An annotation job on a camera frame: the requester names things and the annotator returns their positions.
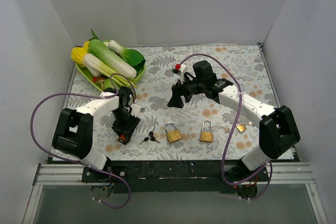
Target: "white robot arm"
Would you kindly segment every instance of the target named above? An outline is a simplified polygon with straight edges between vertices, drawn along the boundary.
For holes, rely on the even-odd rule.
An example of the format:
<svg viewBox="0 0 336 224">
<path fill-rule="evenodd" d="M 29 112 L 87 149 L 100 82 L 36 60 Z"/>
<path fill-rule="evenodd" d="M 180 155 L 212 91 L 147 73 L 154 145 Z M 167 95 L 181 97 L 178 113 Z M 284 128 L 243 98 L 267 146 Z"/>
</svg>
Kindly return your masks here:
<svg viewBox="0 0 336 224">
<path fill-rule="evenodd" d="M 206 60 L 195 63 L 193 69 L 195 77 L 186 72 L 184 64 L 178 64 L 173 68 L 173 72 L 180 76 L 180 80 L 172 86 L 172 98 L 168 107 L 182 108 L 184 104 L 181 96 L 189 102 L 192 95 L 203 93 L 219 104 L 238 110 L 240 94 L 232 82 L 224 78 L 217 79 Z M 239 173 L 242 177 L 247 177 L 264 163 L 277 159 L 293 147 L 300 140 L 300 135 L 288 107 L 274 108 L 247 94 L 242 96 L 240 114 L 252 121 L 260 133 L 259 145 L 238 161 Z"/>
<path fill-rule="evenodd" d="M 114 94 L 115 90 L 111 89 L 100 96 L 110 97 Z M 118 141 L 127 144 L 140 121 L 137 116 L 141 107 L 135 103 L 129 105 L 131 97 L 132 91 L 122 87 L 115 97 L 92 100 L 74 110 L 63 109 L 56 126 L 53 147 L 77 157 L 88 166 L 103 170 L 108 158 L 93 147 L 93 126 L 112 112 L 115 117 L 112 129 L 118 134 Z"/>
</svg>

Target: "table surface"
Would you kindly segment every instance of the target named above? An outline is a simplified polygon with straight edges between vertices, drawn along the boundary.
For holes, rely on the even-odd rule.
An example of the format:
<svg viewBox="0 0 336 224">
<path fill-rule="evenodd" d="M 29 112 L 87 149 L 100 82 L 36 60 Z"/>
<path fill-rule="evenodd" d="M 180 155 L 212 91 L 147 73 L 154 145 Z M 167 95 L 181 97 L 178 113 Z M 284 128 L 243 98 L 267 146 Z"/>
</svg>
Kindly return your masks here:
<svg viewBox="0 0 336 224">
<path fill-rule="evenodd" d="M 168 108 L 166 105 L 171 98 L 171 86 L 176 83 L 178 76 L 171 72 L 174 63 L 180 62 L 186 56 L 201 52 L 220 60 L 237 78 L 244 93 L 259 101 L 276 106 L 267 71 L 258 46 L 178 46 L 178 47 L 142 47 L 136 48 L 146 59 L 146 73 L 138 84 L 137 104 L 145 108 L 140 113 L 141 122 L 135 129 L 131 142 L 123 145 L 117 142 L 117 135 L 112 130 L 114 117 L 112 113 L 98 121 L 93 130 L 93 145 L 103 155 L 111 160 L 208 160 L 221 159 L 228 137 L 222 127 L 231 128 L 236 112 L 228 107 L 219 105 L 207 99 L 204 95 L 194 95 L 184 108 Z M 204 60 L 196 56 L 186 63 L 191 73 L 192 64 Z M 214 61 L 208 59 L 218 78 L 230 77 Z M 71 92 L 99 95 L 80 72 L 76 72 Z M 81 97 L 69 97 L 67 107 L 76 108 L 89 102 Z M 214 141 L 200 142 L 202 122 L 209 119 L 213 124 Z M 235 130 L 226 159 L 239 159 L 258 145 L 259 129 L 249 125 L 249 120 L 241 116 L 240 123 L 246 126 L 246 131 L 239 133 Z M 174 122 L 181 131 L 183 139 L 169 144 L 164 125 Z M 142 140 L 154 132 L 160 142 Z M 58 150 L 52 149 L 63 157 L 69 157 Z M 291 150 L 285 152 L 279 159 L 293 159 Z"/>
</svg>

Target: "white enclosure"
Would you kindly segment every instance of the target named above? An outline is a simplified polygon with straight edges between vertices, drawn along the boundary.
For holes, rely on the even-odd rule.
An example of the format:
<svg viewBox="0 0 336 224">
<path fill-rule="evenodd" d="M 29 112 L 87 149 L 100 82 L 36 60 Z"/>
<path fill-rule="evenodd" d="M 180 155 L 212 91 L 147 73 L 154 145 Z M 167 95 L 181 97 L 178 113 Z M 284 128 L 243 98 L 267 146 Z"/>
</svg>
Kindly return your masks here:
<svg viewBox="0 0 336 224">
<path fill-rule="evenodd" d="M 301 134 L 299 155 L 310 162 L 329 221 L 335 221 L 331 180 L 336 144 L 336 0 L 0 0 L 0 223 L 23 219 L 38 163 L 29 120 L 35 105 L 67 89 L 70 51 L 90 37 L 126 46 L 255 45 L 265 54 L 281 103 Z M 47 148 L 63 98 L 36 117 Z"/>
<path fill-rule="evenodd" d="M 285 0 L 51 0 L 81 45 L 90 28 L 127 46 L 264 42 Z"/>
</svg>

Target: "key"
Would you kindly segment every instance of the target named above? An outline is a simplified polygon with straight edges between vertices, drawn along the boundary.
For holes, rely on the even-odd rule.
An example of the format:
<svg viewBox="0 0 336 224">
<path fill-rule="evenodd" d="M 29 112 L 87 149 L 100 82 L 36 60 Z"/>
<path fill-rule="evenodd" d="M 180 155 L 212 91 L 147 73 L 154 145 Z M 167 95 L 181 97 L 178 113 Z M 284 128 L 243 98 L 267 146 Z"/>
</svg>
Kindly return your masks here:
<svg viewBox="0 0 336 224">
<path fill-rule="evenodd" d="M 230 129 L 227 127 L 219 126 L 221 127 L 226 133 L 230 133 Z"/>
<path fill-rule="evenodd" d="M 152 137 L 150 138 L 150 140 L 151 140 L 151 141 L 158 142 L 158 143 L 160 144 L 160 142 L 159 142 L 158 140 L 156 140 L 156 138 L 155 138 L 154 136 L 152 136 Z"/>
<path fill-rule="evenodd" d="M 147 142 L 148 140 L 149 140 L 149 137 L 145 137 L 145 139 L 140 144 L 142 144 L 143 142 Z"/>
</svg>

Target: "padlock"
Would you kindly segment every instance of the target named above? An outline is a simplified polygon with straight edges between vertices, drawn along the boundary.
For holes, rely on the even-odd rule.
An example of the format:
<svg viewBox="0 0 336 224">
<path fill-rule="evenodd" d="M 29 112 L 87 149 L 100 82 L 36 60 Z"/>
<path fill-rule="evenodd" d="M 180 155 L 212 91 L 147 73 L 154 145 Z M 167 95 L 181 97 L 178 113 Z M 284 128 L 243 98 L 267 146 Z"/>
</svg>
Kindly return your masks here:
<svg viewBox="0 0 336 224">
<path fill-rule="evenodd" d="M 175 127 L 174 131 L 169 131 L 168 132 L 167 125 L 169 125 L 169 124 L 174 125 L 174 127 Z M 164 126 L 164 130 L 166 131 L 166 136 L 167 136 L 168 142 L 170 144 L 183 138 L 183 136 L 180 133 L 180 130 L 178 128 L 176 128 L 176 125 L 172 122 L 166 123 L 166 125 Z"/>
<path fill-rule="evenodd" d="M 246 131 L 246 127 L 245 127 L 245 125 L 243 125 L 243 124 L 240 123 L 239 121 L 238 121 L 238 123 L 239 123 L 239 125 L 236 125 L 237 130 L 238 130 L 240 133 Z"/>
<path fill-rule="evenodd" d="M 205 122 L 210 122 L 210 132 L 204 131 L 204 123 Z M 213 134 L 212 134 L 212 122 L 210 120 L 204 120 L 202 123 L 202 131 L 201 135 L 199 136 L 199 139 L 201 142 L 208 142 L 212 143 L 213 141 Z"/>
</svg>

